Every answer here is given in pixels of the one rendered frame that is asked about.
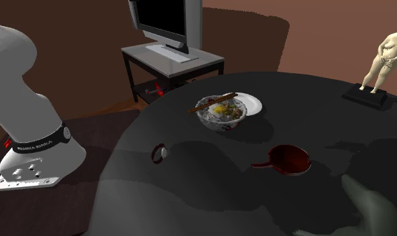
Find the patterned bowl with food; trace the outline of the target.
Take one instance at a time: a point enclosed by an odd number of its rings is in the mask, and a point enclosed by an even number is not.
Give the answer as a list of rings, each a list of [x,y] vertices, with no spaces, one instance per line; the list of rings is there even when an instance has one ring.
[[[200,122],[213,131],[229,131],[237,127],[247,116],[243,102],[230,98],[195,111]]]

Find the white plate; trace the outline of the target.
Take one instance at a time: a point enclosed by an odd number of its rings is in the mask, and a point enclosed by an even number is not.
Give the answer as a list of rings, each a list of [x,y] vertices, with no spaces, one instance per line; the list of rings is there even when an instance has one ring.
[[[262,103],[256,97],[249,95],[247,93],[236,92],[237,96],[233,99],[242,102],[247,109],[247,116],[252,116],[258,114],[262,110]]]

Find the television on dark stand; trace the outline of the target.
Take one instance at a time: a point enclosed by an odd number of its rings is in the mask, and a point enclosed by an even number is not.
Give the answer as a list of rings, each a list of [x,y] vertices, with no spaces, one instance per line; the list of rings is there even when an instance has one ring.
[[[150,104],[159,93],[217,71],[225,59],[202,50],[203,0],[128,0],[133,27],[152,43],[122,48],[133,99]]]

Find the dark red saucepan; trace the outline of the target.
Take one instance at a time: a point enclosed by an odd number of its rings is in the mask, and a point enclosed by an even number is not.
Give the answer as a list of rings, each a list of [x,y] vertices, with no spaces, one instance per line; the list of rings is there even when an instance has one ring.
[[[295,145],[277,145],[268,152],[268,161],[251,164],[252,168],[273,168],[286,176],[299,176],[312,166],[309,154]]]

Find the dark round table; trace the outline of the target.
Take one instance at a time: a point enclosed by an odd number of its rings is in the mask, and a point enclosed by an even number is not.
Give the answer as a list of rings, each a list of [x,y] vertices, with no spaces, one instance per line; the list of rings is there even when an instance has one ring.
[[[151,103],[123,132],[97,188],[84,236],[292,236],[359,222],[341,186],[348,174],[397,207],[397,98],[382,111],[347,101],[347,82],[282,72],[202,79]],[[247,93],[262,110],[229,131],[195,111]],[[159,164],[152,150],[163,143]],[[309,154],[286,176],[268,161],[277,145]]]

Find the dark robot stand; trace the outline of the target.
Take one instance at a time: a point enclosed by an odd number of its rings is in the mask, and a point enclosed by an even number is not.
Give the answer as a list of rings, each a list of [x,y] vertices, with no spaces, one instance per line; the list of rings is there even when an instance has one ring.
[[[87,151],[83,164],[48,188],[0,191],[0,236],[80,236],[91,219],[101,172],[138,110],[66,121]],[[8,135],[0,139],[0,161]]]

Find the cream figure on black base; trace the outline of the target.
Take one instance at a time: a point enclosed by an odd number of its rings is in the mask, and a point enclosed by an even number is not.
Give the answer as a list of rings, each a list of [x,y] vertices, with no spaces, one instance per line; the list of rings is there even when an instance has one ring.
[[[381,109],[388,98],[387,92],[382,90],[381,86],[395,68],[397,68],[397,32],[388,35],[378,46],[377,54],[362,83],[354,84],[341,97],[367,107]]]

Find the grey dolphin-shaped figure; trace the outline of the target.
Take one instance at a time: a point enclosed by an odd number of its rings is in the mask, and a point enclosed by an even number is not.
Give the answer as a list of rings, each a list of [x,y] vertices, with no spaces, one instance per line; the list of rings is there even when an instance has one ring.
[[[330,234],[315,234],[296,230],[294,236],[397,236],[397,208],[379,192],[370,190],[345,174],[342,187],[361,215],[360,224],[334,230]]]

